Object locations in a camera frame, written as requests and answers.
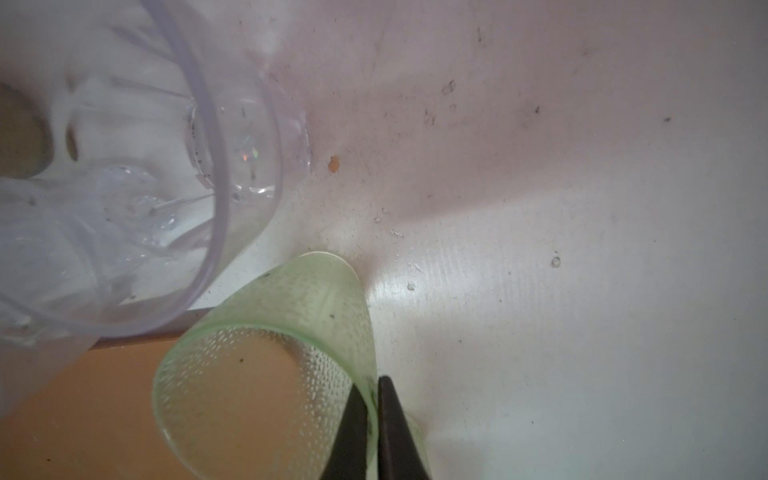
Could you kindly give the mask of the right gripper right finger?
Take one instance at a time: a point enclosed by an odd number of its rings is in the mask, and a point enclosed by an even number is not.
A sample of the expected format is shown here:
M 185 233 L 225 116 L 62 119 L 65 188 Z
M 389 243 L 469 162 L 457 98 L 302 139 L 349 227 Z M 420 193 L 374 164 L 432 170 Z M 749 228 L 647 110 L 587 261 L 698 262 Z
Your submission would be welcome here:
M 406 416 L 389 376 L 378 380 L 379 479 L 430 479 L 418 426 Z

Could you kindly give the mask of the clear glass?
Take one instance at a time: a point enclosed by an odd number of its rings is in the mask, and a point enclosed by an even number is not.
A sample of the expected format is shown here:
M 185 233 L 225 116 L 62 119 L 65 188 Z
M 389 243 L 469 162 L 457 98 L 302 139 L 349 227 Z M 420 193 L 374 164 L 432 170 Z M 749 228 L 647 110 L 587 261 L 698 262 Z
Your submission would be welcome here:
M 265 1 L 5 1 L 1 84 L 54 157 L 1 176 L 1 411 L 182 315 L 311 170 Z

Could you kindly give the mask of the small pale green glass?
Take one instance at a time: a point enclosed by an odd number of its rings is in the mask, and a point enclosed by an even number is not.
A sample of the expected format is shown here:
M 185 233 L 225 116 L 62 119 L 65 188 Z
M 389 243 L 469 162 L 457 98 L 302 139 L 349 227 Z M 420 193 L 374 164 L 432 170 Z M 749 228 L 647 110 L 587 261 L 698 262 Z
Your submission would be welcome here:
M 376 477 L 378 380 L 364 291 L 322 251 L 251 281 L 170 348 L 152 406 L 169 448 L 200 479 L 320 479 L 352 386 L 368 411 Z

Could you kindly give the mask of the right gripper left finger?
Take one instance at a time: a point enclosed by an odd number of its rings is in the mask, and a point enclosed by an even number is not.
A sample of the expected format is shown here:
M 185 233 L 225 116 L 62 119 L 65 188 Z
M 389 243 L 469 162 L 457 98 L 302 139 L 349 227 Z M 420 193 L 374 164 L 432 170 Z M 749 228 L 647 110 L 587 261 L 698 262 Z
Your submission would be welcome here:
M 321 480 L 366 478 L 368 411 L 362 394 L 352 386 Z

